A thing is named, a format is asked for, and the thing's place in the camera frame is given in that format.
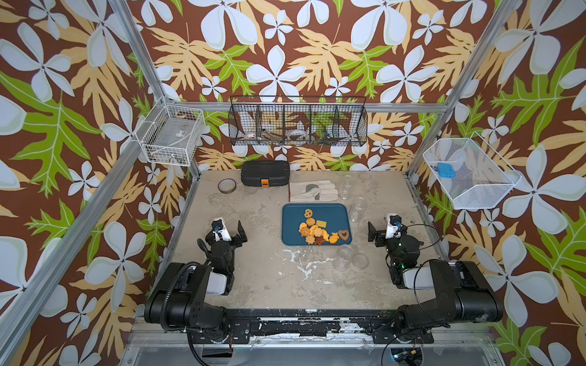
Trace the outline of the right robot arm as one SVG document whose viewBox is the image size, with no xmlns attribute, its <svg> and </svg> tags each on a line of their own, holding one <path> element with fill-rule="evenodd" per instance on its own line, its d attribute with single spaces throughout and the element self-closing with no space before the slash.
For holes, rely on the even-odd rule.
<svg viewBox="0 0 586 366">
<path fill-rule="evenodd" d="M 368 241 L 386 251 L 385 263 L 393 285 L 399 289 L 431 289 L 435 297 L 397 309 L 395 332 L 407 335 L 453 323 L 494 323 L 502 319 L 504 305 L 491 285 L 470 261 L 429 259 L 418 264 L 422 241 L 408 233 L 398 216 L 389 216 L 384 230 L 368 222 Z"/>
</svg>

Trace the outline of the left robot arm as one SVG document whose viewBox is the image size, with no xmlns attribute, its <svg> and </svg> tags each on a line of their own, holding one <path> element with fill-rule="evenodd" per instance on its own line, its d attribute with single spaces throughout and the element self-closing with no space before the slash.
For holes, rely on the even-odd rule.
<svg viewBox="0 0 586 366">
<path fill-rule="evenodd" d="M 212 339 L 223 339 L 228 333 L 224 307 L 205 302 L 208 294 L 226 296 L 235 280 L 235 251 L 247 242 L 238 224 L 230 235 L 225 220 L 212 221 L 212 228 L 197 244 L 204 262 L 172 262 L 148 297 L 144 319 L 165 331 L 201 331 Z"/>
</svg>

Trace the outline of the clear jar brown cookies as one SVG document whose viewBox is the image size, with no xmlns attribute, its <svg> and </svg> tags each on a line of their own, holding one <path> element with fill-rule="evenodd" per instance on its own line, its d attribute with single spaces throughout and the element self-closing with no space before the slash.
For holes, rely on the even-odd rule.
<svg viewBox="0 0 586 366">
<path fill-rule="evenodd" d="M 339 196 L 343 200 L 348 200 L 353 193 L 355 178 L 353 175 L 345 175 L 340 183 Z"/>
</svg>

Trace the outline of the clear jar orange cookies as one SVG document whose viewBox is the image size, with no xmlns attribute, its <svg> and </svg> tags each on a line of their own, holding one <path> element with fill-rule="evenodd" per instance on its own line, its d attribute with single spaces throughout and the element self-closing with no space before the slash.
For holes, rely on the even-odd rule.
<svg viewBox="0 0 586 366">
<path fill-rule="evenodd" d="M 346 271 L 354 256 L 353 249 L 348 245 L 343 245 L 337 250 L 337 257 L 334 259 L 333 267 L 337 271 Z"/>
</svg>

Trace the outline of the clear jar with cookies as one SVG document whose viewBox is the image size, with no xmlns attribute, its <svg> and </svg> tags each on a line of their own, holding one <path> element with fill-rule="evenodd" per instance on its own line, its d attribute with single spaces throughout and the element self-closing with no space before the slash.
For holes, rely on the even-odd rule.
<svg viewBox="0 0 586 366">
<path fill-rule="evenodd" d="M 355 198 L 349 209 L 349 219 L 354 223 L 360 222 L 366 212 L 367 207 L 368 201 L 365 198 Z"/>
</svg>

